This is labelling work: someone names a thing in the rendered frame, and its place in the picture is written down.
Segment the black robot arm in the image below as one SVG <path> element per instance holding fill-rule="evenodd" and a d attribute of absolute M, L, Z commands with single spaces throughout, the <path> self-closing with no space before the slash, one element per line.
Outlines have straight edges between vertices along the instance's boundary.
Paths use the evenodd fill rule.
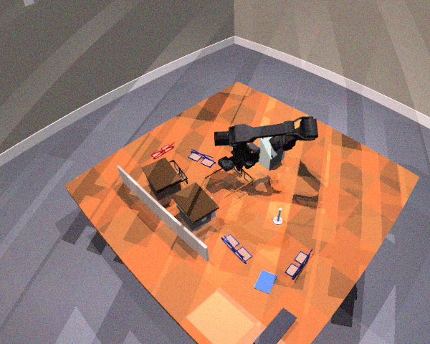
<path fill-rule="evenodd" d="M 295 122 L 300 121 L 300 126 L 295 128 Z M 234 148 L 242 148 L 247 143 L 252 143 L 259 138 L 269 138 L 273 149 L 277 151 L 282 148 L 284 151 L 292 150 L 296 146 L 297 140 L 310 141 L 318 138 L 317 119 L 313 117 L 301 116 L 296 120 L 287 120 L 280 124 L 270 124 L 252 127 L 239 124 L 229 127 L 229 130 L 214 131 L 214 145 L 229 145 Z M 251 153 L 250 148 L 246 152 L 239 153 L 238 162 L 242 162 L 246 169 L 250 169 L 259 162 L 259 154 Z"/>

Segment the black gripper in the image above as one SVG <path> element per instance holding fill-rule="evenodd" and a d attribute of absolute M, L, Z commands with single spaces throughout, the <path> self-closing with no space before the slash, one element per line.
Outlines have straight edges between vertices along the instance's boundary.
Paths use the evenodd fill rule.
<path fill-rule="evenodd" d="M 239 153 L 246 152 L 248 148 L 250 148 L 251 153 L 258 152 L 258 154 L 260 154 L 260 148 L 253 142 L 242 148 L 234 148 L 234 146 L 232 147 L 233 150 L 231 151 L 231 154 L 233 156 L 231 156 L 230 158 L 224 156 L 223 158 L 218 160 L 218 165 L 222 167 L 225 171 L 230 171 L 231 169 L 233 169 L 234 166 L 236 166 L 236 169 L 238 170 L 238 172 L 240 172 L 240 167 L 243 168 L 244 165 L 242 164 L 242 162 L 238 162 L 237 158 L 239 156 Z"/>

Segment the blue flat square tile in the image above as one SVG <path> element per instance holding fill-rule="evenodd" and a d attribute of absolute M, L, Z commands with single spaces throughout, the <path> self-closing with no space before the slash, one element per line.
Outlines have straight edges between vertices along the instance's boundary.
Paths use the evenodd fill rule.
<path fill-rule="evenodd" d="M 276 278 L 277 275 L 262 270 L 254 288 L 269 294 Z"/>

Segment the red glasses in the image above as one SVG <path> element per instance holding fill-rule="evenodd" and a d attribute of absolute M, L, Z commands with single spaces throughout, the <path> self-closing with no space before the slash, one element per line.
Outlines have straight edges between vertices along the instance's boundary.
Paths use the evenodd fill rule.
<path fill-rule="evenodd" d="M 163 155 L 164 153 L 167 153 L 168 151 L 170 151 L 171 149 L 173 149 L 174 148 L 174 144 L 175 142 L 173 142 L 172 144 L 167 144 L 167 145 L 165 145 L 165 146 L 163 146 L 161 149 L 162 150 L 157 150 L 157 151 L 155 151 L 154 153 L 152 153 L 151 155 L 152 155 L 152 157 L 153 157 L 153 160 L 154 159 L 157 159 L 158 157 L 160 157 L 161 155 Z M 173 146 L 172 146 L 173 145 Z M 164 152 L 165 151 L 165 152 Z M 163 153 L 162 153 L 163 152 Z"/>

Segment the white flat panel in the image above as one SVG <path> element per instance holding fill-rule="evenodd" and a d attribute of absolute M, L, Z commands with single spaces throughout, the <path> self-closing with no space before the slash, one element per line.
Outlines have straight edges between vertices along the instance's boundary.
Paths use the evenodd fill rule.
<path fill-rule="evenodd" d="M 145 189 L 141 188 L 119 165 L 123 183 L 155 214 L 169 226 L 182 240 L 194 249 L 205 261 L 209 261 L 207 246 L 192 234 L 182 223 L 164 209 Z"/>

